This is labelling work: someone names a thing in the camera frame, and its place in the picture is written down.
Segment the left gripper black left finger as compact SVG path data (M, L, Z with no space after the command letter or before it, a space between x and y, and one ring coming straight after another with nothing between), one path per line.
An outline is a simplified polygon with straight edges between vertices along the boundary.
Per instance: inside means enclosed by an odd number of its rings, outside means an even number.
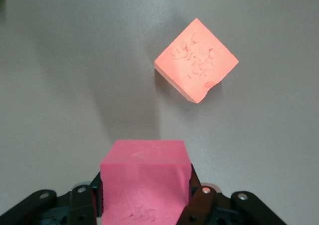
M39 190L0 216L2 225L96 225L103 214L100 173L88 185L78 185L62 196Z

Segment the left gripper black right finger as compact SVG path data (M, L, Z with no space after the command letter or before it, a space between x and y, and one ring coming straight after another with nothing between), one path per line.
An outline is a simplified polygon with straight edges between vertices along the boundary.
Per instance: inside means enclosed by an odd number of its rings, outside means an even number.
M284 225L255 194L234 192L226 197L210 185L200 183L191 167L189 203L183 209L179 225Z

